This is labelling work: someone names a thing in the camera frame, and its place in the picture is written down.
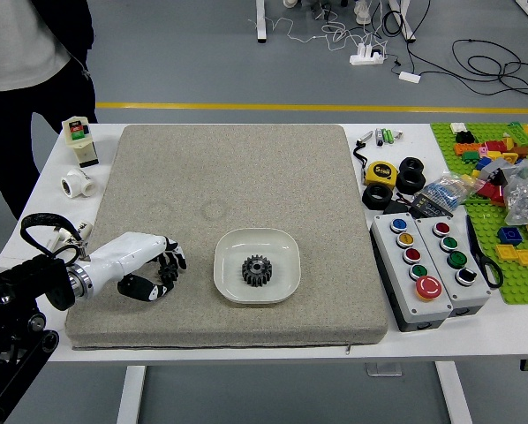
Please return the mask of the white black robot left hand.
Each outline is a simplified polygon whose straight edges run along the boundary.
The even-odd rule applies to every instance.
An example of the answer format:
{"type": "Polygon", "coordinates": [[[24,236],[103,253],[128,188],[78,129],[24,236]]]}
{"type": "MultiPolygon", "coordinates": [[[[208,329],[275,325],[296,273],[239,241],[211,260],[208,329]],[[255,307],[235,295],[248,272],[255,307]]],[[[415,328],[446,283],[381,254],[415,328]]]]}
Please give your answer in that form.
{"type": "Polygon", "coordinates": [[[153,234],[126,232],[92,252],[89,260],[74,262],[71,278],[81,283],[80,299],[91,299],[106,284],[116,283],[120,294],[152,302],[171,291],[178,271],[185,269],[185,255],[177,241],[153,234]],[[133,274],[149,262],[159,264],[158,284],[133,274]]]}

